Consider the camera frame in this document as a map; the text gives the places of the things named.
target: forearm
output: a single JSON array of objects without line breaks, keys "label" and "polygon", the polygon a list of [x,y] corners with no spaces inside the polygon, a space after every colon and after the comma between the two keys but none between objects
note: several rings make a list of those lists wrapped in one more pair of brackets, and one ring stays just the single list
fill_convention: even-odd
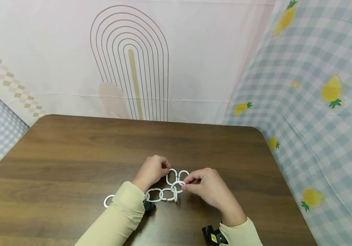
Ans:
[{"label": "forearm", "polygon": [[228,241],[228,246],[261,246],[261,240],[254,223],[246,217],[238,201],[232,195],[225,207],[220,209],[222,223],[220,231]]},{"label": "forearm", "polygon": [[220,231],[228,241],[221,246],[262,246],[254,223],[247,218],[241,225],[228,227],[220,223]]},{"label": "forearm", "polygon": [[75,246],[121,246],[144,215],[145,194],[131,182],[124,182],[113,202],[88,228]]}]

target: person's left hand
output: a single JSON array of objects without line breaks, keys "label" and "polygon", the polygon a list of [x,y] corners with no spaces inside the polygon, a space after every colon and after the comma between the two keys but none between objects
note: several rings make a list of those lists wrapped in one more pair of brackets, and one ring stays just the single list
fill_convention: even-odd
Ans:
[{"label": "person's left hand", "polygon": [[147,157],[139,172],[135,176],[132,184],[136,185],[144,193],[157,183],[160,178],[167,175],[170,171],[171,165],[169,161],[159,155]]}]

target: beige sleeve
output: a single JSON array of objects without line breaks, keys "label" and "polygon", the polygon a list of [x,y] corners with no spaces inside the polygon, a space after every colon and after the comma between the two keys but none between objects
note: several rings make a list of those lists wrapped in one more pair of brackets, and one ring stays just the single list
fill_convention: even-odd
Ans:
[{"label": "beige sleeve", "polygon": [[124,182],[110,206],[75,246],[121,246],[142,220],[144,197],[145,194],[137,186]]},{"label": "beige sleeve", "polygon": [[254,223],[249,218],[243,224],[234,227],[220,223],[220,231],[229,243],[220,244],[221,246],[262,246]]}]

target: yellow label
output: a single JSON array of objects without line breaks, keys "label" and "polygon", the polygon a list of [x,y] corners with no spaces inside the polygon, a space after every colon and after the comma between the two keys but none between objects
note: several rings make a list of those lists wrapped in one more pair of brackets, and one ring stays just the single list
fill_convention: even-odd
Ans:
[{"label": "yellow label", "polygon": [[211,240],[212,240],[213,242],[217,243],[217,238],[216,238],[216,236],[215,236],[214,234],[210,234],[210,236],[211,236]]}]

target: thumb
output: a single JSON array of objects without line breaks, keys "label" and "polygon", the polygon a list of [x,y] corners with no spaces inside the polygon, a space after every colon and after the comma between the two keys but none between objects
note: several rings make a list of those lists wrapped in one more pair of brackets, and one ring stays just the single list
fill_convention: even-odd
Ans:
[{"label": "thumb", "polygon": [[162,176],[168,175],[169,172],[170,172],[170,169],[169,169],[169,168],[163,168],[163,169],[162,169]]},{"label": "thumb", "polygon": [[185,184],[181,187],[183,191],[191,192],[195,195],[200,196],[200,185],[199,184]]}]

